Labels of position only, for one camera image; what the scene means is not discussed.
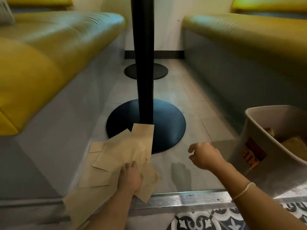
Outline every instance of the white wall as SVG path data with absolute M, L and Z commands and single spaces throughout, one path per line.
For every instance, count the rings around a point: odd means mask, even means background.
M 130 0 L 73 0 L 76 10 L 120 13 L 127 19 L 126 50 L 134 50 Z M 155 0 L 155 50 L 182 50 L 187 14 L 227 13 L 233 0 Z

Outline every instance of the trash bin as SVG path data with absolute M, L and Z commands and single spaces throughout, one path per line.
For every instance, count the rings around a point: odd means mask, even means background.
M 271 197 L 307 181 L 307 162 L 278 139 L 307 139 L 307 111 L 287 105 L 262 106 L 245 111 L 247 120 L 228 162 Z M 274 138 L 264 129 L 272 128 Z

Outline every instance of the person's left hand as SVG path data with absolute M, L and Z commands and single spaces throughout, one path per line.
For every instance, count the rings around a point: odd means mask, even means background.
M 132 164 L 126 163 L 122 167 L 118 179 L 118 190 L 125 190 L 125 192 L 130 192 L 134 194 L 138 189 L 140 189 L 143 182 L 143 176 L 138 170 L 138 165 L 136 161 Z

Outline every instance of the bench backrest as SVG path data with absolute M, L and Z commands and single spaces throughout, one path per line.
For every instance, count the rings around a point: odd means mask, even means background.
M 307 0 L 234 0 L 232 12 L 307 12 Z
M 67 7 L 72 0 L 7 0 L 12 7 Z

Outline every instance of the black metal disc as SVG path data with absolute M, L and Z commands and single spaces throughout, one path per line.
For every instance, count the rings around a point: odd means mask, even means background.
M 169 102 L 154 99 L 154 138 L 152 154 L 166 151 L 175 146 L 185 133 L 185 118 L 181 111 Z M 109 138 L 125 129 L 132 130 L 133 123 L 139 123 L 138 99 L 117 107 L 106 122 Z
M 154 68 L 153 69 L 154 70 L 154 74 L 153 74 L 154 79 L 159 79 L 159 78 L 165 77 L 169 73 L 169 70 L 164 65 L 157 64 L 157 63 L 154 63 L 153 65 L 154 65 L 154 67 L 153 67 Z M 128 67 L 126 67 L 125 70 L 124 70 L 124 73 L 127 77 L 136 79 L 137 78 L 137 76 L 136 76 L 136 64 L 132 64 L 132 65 L 129 65 Z

